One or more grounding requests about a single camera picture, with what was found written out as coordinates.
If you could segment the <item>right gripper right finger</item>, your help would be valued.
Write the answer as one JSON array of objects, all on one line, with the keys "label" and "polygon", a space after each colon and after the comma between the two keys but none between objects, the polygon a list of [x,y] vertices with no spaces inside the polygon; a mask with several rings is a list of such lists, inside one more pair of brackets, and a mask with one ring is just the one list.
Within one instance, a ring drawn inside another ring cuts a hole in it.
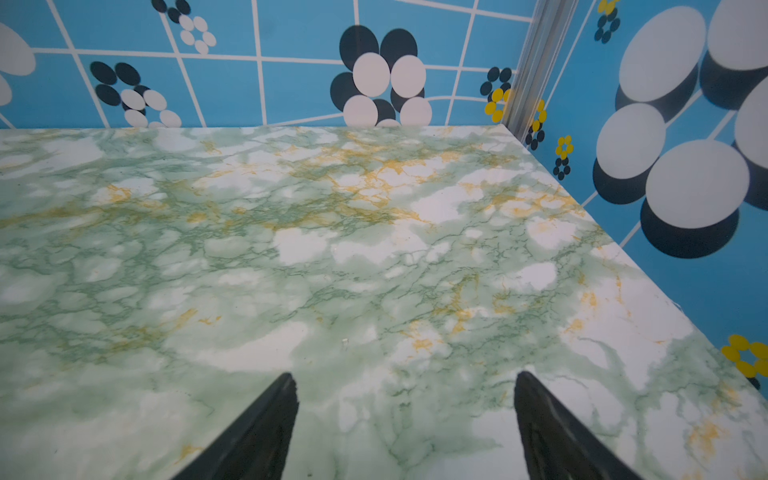
[{"label": "right gripper right finger", "polygon": [[530,478],[640,479],[528,371],[516,378],[514,408]]}]

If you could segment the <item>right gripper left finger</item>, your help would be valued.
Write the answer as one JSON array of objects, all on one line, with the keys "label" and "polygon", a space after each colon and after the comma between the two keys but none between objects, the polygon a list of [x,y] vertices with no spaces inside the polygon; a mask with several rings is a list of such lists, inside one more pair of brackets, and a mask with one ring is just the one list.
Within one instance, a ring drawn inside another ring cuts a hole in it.
[{"label": "right gripper left finger", "polygon": [[280,479],[298,410],[296,382],[283,373],[175,478]]}]

